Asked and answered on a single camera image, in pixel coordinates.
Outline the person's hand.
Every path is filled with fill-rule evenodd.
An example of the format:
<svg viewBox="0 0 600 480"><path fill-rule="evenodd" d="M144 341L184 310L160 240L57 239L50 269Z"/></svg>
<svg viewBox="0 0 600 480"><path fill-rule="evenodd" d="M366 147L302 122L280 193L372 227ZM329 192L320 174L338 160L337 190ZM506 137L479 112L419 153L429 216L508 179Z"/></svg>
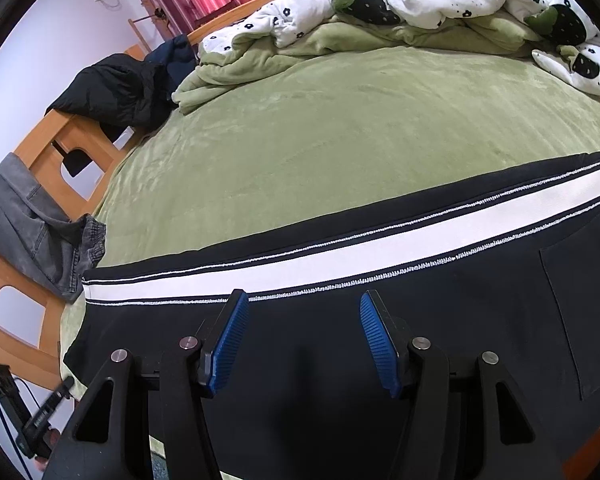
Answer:
<svg viewBox="0 0 600 480"><path fill-rule="evenodd" d="M40 451L43 451L43 454L36 454L33 457L33 463L37 470L44 471L46 469L50 454L52 454L60 437L61 433L56 428L50 428L50 430L46 431L46 434L44 434L44 437L42 437L40 442Z"/></svg>

